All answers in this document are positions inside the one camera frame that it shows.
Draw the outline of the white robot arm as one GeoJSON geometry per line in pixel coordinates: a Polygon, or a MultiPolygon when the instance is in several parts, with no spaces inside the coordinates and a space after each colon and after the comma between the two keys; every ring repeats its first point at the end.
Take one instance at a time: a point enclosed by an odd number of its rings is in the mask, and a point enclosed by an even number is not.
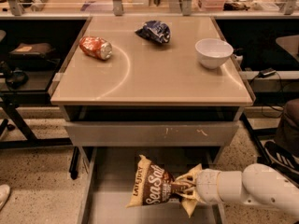
{"type": "Polygon", "coordinates": [[[203,169],[175,179],[176,194],[190,217],[197,204],[241,203],[281,210],[299,219],[299,188],[273,168],[254,163],[241,171],[203,169]]]}

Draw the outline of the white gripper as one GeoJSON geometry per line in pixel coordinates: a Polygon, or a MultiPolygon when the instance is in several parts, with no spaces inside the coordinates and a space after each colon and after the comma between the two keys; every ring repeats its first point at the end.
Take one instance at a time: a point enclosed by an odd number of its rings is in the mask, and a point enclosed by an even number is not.
{"type": "MultiPolygon", "coordinates": [[[[189,170],[186,174],[180,175],[175,179],[176,184],[194,187],[199,197],[207,204],[220,203],[221,197],[218,192],[218,175],[220,171],[205,169],[202,170],[202,164],[199,163],[189,170]]],[[[179,193],[180,203],[186,211],[188,217],[192,216],[198,203],[198,195],[193,191],[191,194],[179,193]]]]}

